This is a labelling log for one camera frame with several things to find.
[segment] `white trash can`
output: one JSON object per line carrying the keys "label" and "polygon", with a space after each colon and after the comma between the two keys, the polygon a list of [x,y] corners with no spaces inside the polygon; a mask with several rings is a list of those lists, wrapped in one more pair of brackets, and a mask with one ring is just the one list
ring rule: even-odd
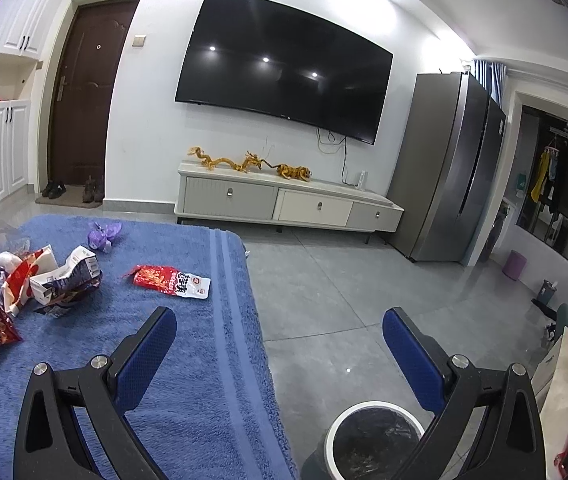
{"label": "white trash can", "polygon": [[370,400],[345,410],[324,439],[324,466],[333,480],[392,478],[424,434],[404,408]]}

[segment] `shoe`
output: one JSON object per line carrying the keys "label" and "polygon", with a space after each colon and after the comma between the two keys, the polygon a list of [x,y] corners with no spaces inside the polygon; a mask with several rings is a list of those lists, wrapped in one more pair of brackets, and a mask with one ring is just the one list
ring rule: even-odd
{"label": "shoe", "polygon": [[82,202],[90,204],[93,200],[95,200],[95,181],[89,175],[88,180],[84,183]]}
{"label": "shoe", "polygon": [[104,176],[100,178],[99,184],[95,189],[95,201],[102,202],[104,200]]}
{"label": "shoe", "polygon": [[52,180],[48,181],[48,184],[46,184],[46,187],[42,190],[42,196],[48,196],[48,194],[50,193],[50,190],[53,189],[55,187],[55,183],[53,183]]}
{"label": "shoe", "polygon": [[64,186],[64,183],[60,180],[57,184],[55,184],[55,187],[48,192],[48,198],[50,200],[55,200],[56,198],[61,197],[65,192],[66,186]]}

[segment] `tv stand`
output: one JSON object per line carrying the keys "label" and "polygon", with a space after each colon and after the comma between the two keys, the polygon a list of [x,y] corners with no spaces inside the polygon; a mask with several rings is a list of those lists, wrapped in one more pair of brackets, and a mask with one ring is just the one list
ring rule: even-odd
{"label": "tv stand", "polygon": [[178,221],[202,218],[372,233],[394,232],[402,212],[384,196],[321,180],[287,180],[271,171],[179,167]]}

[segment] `drawer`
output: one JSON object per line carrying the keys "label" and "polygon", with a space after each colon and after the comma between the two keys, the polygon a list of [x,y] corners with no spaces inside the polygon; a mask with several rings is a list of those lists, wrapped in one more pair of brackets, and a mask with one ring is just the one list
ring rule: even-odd
{"label": "drawer", "polygon": [[352,200],[303,191],[280,190],[284,193],[279,220],[305,224],[345,226]]}
{"label": "drawer", "polygon": [[229,218],[272,218],[277,188],[214,178],[187,177],[184,212]]}
{"label": "drawer", "polygon": [[369,231],[394,232],[402,216],[402,211],[383,205],[353,202],[346,227]]}

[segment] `television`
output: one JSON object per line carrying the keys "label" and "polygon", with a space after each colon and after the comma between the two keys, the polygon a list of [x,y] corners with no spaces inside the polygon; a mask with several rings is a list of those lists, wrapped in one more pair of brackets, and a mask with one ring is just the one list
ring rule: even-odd
{"label": "television", "polygon": [[393,54],[269,0],[204,0],[175,101],[281,117],[373,144]]}

